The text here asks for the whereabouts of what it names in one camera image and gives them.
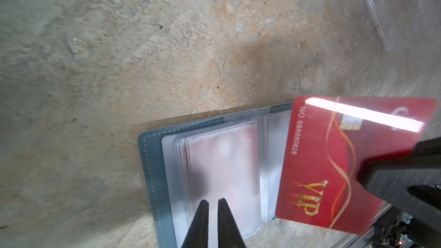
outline card holder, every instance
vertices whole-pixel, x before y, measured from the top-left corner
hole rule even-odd
[[[217,247],[213,226],[220,196],[229,202],[244,239],[274,217],[290,112],[291,103],[286,103],[140,135],[160,247],[181,247],[202,199],[208,199],[214,211],[209,215],[210,248]],[[255,152],[247,155],[250,138]]]

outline red vip card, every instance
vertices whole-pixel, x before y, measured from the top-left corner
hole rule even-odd
[[[438,103],[428,98],[297,97],[276,217],[364,234],[382,200],[356,177],[371,160],[407,157]]]

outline gold swirl design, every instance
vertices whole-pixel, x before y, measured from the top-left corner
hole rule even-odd
[[[350,146],[351,151],[352,151],[353,165],[352,165],[352,170],[349,172],[349,175],[348,175],[348,177],[351,178],[352,175],[354,175],[354,171],[356,170],[356,161],[357,161],[356,149],[354,147],[354,144],[349,139],[348,135],[346,135],[346,133],[338,126],[337,121],[335,119],[334,119],[334,125],[337,127],[338,131],[340,132],[340,135],[343,136],[343,138],[346,140],[347,144]],[[334,212],[335,212],[335,207],[337,205],[338,198],[343,194],[343,192],[346,189],[346,186],[347,186],[347,184],[345,184],[343,186],[343,188],[340,190],[340,192],[338,193],[337,197],[334,200],[334,203],[333,203],[332,209],[331,209],[331,218],[334,218]]]
[[[348,186],[348,197],[346,198],[345,203],[343,204],[343,206],[341,207],[340,211],[337,213],[337,215],[335,216],[335,218],[332,220],[331,224],[329,225],[329,229],[332,229],[332,227],[334,227],[335,223],[337,222],[337,220],[340,218],[340,216],[343,214],[343,212],[346,210],[347,206],[349,205],[349,202],[351,200],[351,196],[352,196],[352,188],[351,188],[351,182],[349,180],[348,175],[345,173],[345,171],[340,168],[331,158],[331,155],[329,154],[329,149],[328,149],[328,141],[329,141],[329,132],[331,131],[331,127],[332,124],[334,122],[334,118],[335,118],[335,111],[332,112],[331,115],[331,119],[329,120],[329,124],[328,124],[328,130],[326,131],[326,141],[325,141],[325,147],[326,147],[326,155],[328,156],[329,161],[331,162],[332,166],[336,169],[336,171],[346,180],[346,185]]]

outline card chip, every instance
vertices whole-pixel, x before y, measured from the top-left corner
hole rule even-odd
[[[341,130],[360,130],[363,119],[356,118],[349,115],[343,115],[341,118],[340,129]]]

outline stitching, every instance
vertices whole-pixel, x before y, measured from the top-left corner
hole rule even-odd
[[[239,114],[237,114],[237,113],[227,114],[227,115],[225,115],[225,117],[226,118],[233,118],[233,117],[247,116],[247,115],[262,112],[262,111],[269,112],[270,109],[265,108],[265,109],[257,109],[257,110],[250,110],[250,111],[244,110],[244,111],[245,111],[244,113],[239,113]]]
[[[276,115],[280,115],[280,114],[283,114],[283,113],[287,113],[288,111],[290,111],[291,109],[287,109],[287,110],[283,110],[283,111],[279,111],[279,112],[276,112],[276,113],[270,113],[270,114],[268,114],[268,117],[274,117],[274,116],[276,116]]]
[[[144,151],[146,152],[147,166],[149,167],[149,174],[150,174],[150,181],[151,181],[151,184],[152,184],[153,196],[154,196],[154,198],[155,198],[156,212],[158,213],[159,228],[161,229],[162,243],[163,243],[164,248],[165,248],[165,247],[167,247],[167,246],[165,245],[164,232],[163,232],[163,230],[162,230],[161,217],[160,217],[160,215],[159,215],[158,200],[156,199],[155,185],[153,184],[152,170],[150,169],[149,155],[147,154],[146,138],[144,137],[143,140],[144,140]]]
[[[169,132],[174,132],[174,131],[178,131],[178,130],[184,130],[184,129],[192,128],[192,127],[194,127],[194,126],[199,126],[199,125],[204,125],[204,124],[210,124],[210,123],[214,123],[214,122],[219,122],[219,121],[221,121],[222,119],[223,119],[223,118],[220,118],[220,119],[217,119],[217,120],[213,120],[213,121],[209,121],[209,122],[206,122],[206,123],[203,123],[203,124],[194,124],[194,125],[186,126],[186,127],[184,127],[184,128],[180,128],[180,129],[169,130],[169,131],[164,131],[164,132],[155,133],[155,134],[152,134],[152,135],[147,135],[147,136],[144,137],[144,139],[145,139],[146,137],[152,137],[152,136],[155,136],[155,135],[161,135],[161,134],[165,134],[165,133],[169,133]]]
[[[274,109],[279,109],[279,108],[283,108],[283,107],[276,107],[276,108],[272,108],[271,110],[274,110]]]

